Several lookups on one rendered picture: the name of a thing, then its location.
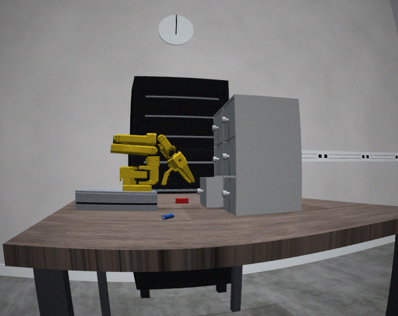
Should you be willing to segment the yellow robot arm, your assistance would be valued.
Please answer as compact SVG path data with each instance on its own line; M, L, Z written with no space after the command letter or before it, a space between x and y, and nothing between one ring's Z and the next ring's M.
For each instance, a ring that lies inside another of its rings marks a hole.
M160 146L160 151L166 159L175 154L175 147L170 144L164 135L147 133L146 135L117 134L113 136L111 153L148 156L146 158L147 166L139 166L139 170L135 166L121 167L123 191L152 191L152 186L150 185L155 185L159 181L160 157L157 156L158 150L154 147L156 144ZM147 172L144 170L150 171L149 181L146 181ZM139 184L137 185L136 182L138 181Z

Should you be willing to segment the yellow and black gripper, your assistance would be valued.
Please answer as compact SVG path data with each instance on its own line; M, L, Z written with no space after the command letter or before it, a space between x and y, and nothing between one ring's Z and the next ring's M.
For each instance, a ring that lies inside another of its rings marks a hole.
M181 152L175 153L172 157L166 162L168 163L169 170L165 172L161 185L166 186L167 182L171 181L170 172L173 170L174 172L178 171L180 175L189 183L195 182L194 177L188 167L187 160L183 156Z

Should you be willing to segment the blue battery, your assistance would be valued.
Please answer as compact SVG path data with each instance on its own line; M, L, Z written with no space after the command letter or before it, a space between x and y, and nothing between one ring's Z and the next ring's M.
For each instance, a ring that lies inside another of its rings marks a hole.
M174 214L167 214L167 215L163 215L162 216L163 220L166 220L166 219L169 219L169 218L174 218Z

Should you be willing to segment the grey chest of drawers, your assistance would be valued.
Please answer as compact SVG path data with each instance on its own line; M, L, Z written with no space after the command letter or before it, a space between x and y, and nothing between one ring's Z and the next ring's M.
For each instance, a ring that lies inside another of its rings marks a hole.
M236 173L235 216L302 211L302 144L299 99L234 94ZM223 175L223 176L220 176ZM235 175L235 176L225 176Z

